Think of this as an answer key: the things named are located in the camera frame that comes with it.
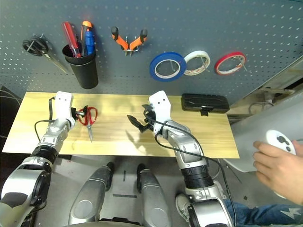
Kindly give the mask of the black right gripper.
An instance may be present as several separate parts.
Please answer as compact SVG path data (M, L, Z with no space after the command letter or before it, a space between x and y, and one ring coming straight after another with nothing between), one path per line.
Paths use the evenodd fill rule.
M147 123L146 125L142 125L135 117L131 115L127 115L128 120L130 123L136 127L140 133L144 133L147 130L154 130L155 120L156 120L156 114L153 111L153 107L148 104L142 105L144 108L143 115L145 116L144 121Z

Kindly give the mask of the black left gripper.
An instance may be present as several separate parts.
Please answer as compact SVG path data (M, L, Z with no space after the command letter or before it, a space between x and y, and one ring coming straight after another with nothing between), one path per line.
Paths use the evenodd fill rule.
M73 119L76 121L78 119L78 116L86 116L88 112L88 106L84 106L82 109L77 110L74 107L71 107L71 115L73 117Z

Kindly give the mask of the bare person hand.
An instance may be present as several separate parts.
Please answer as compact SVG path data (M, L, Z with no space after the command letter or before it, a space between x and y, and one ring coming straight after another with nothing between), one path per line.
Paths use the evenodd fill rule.
M253 154L257 178L268 188L289 201L303 204L303 145L292 141L296 154L261 141L253 146L258 150Z

